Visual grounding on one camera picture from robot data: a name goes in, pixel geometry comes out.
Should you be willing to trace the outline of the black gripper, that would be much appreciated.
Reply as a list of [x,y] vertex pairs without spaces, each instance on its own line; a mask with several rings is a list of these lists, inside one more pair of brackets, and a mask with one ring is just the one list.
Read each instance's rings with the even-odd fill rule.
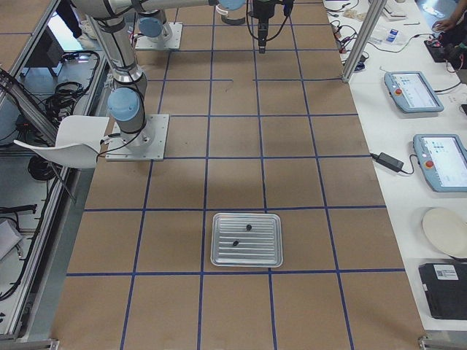
[[275,0],[253,0],[253,17],[258,22],[258,50],[260,54],[266,52],[267,37],[269,33],[269,19],[274,17]]

